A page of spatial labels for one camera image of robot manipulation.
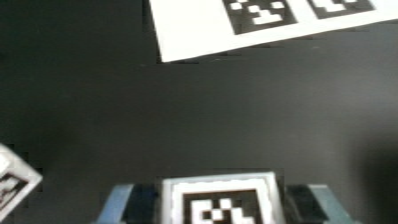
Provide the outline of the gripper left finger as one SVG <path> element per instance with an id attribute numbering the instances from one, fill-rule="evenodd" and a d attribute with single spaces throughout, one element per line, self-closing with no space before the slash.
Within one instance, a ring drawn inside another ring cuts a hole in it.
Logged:
<path id="1" fill-rule="evenodd" d="M 153 184 L 115 185 L 90 224 L 156 224 L 156 199 Z"/>

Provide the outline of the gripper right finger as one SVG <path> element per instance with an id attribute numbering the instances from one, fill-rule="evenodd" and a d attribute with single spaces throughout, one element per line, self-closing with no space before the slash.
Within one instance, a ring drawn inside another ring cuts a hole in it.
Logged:
<path id="1" fill-rule="evenodd" d="M 288 185 L 284 199 L 288 224 L 355 224 L 327 185 Z"/>

